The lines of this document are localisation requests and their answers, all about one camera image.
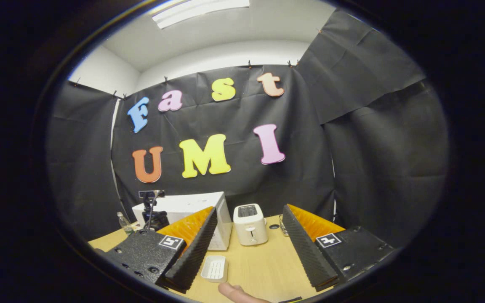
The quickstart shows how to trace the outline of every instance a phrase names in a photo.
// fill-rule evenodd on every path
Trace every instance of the pink foam letter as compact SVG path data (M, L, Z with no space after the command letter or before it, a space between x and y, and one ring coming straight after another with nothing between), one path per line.
M254 134L258 135L261 141L261 148L263 149L263 158L261 158L263 165L278 163L285 159L285 154L278 150L278 144L274 136L275 129L276 125L274 124L265 124L254 128Z
M162 96L162 101L158 104L158 110L167 112L169 110L177 111L183 106L181 97L183 93L180 90L171 90Z

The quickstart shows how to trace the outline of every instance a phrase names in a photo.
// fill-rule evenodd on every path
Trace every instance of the blue foam letter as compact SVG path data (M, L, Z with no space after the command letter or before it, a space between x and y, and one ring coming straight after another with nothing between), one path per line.
M145 106L147 103L149 103L149 98L143 97L127 112L134 123L134 133L139 132L147 124L147 119L142 118L142 116L147 117L147 106Z

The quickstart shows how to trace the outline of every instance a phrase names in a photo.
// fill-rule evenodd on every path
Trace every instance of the black fabric curtain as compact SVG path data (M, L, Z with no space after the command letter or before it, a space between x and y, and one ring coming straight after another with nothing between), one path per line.
M280 77L279 97L264 93L256 79L264 73ZM230 77L235 97L216 102L211 98L212 83ZM182 107L160 112L158 103L170 90L183 93ZM147 125L138 133L127 112L141 98L147 105ZM304 79L288 66L265 65L228 67L191 74L168 83L154 85L130 96L119 107L114 126L113 164L121 198L132 205L141 203L138 191L164 189L166 194L198 194L224 191L230 215L238 205L258 203L265 216L279 215L285 203L333 218L333 167L325 133L317 122L314 106ZM273 123L275 136L285 160L262 165L262 149L253 129ZM182 140L194 139L204 148L210 136L224 134L227 163L225 174L198 173L183 178ZM149 149L162 146L162 175L154 183L136 178L132 153L146 150L146 171L152 172Z
M257 78L280 77L281 96L269 96ZM212 83L233 79L235 96L214 101ZM177 111L159 111L163 94L182 92ZM143 97L147 124L139 132L127 112ZM258 203L265 216L290 203L350 227L361 225L393 246L405 245L439 200L448 170L446 119L431 83L393 42L368 25L336 11L291 68L228 67L170 79L122 100L67 84L48 129L48 164L57 203L86 238L119 228L116 211L141 203L138 191L166 194L224 191L232 215L238 205ZM253 129L273 123L285 160L262 165ZM179 143L224 134L231 171L183 178ZM141 182L132 153L161 146L162 174ZM110 169L113 161L122 201Z
M123 211L110 167L110 136L116 99L76 87L61 88L46 133L46 162L61 215L86 240L120 228Z
M342 11L297 70L328 140L338 215L405 245L439 201L448 171L446 119L432 85L398 46Z

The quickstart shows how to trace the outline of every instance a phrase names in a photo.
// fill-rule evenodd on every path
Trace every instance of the table surface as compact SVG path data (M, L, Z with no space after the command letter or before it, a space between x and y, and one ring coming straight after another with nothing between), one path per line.
M267 217L269 240L266 243L242 246L235 228L232 228L229 248L226 251L207 251L205 257L225 256L228 263L227 281L232 285L240 285L245 292L254 297L271 302L286 301L296 297L306 299L331 289L315 291L315 288L310 285L291 240L282 234L280 228L269 229L272 224L279 224L277 215ZM126 237L123 229L120 229L92 240L89 244L94 248L108 251ZM229 299L218 292L218 283L208 282L200 276L203 263L185 295L177 291L173 292L206 303L230 303Z

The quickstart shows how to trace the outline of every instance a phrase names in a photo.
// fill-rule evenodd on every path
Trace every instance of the white tray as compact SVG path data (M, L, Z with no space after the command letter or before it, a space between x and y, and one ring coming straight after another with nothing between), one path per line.
M205 259L201 276L209 282L227 281L227 262L223 255L210 255Z

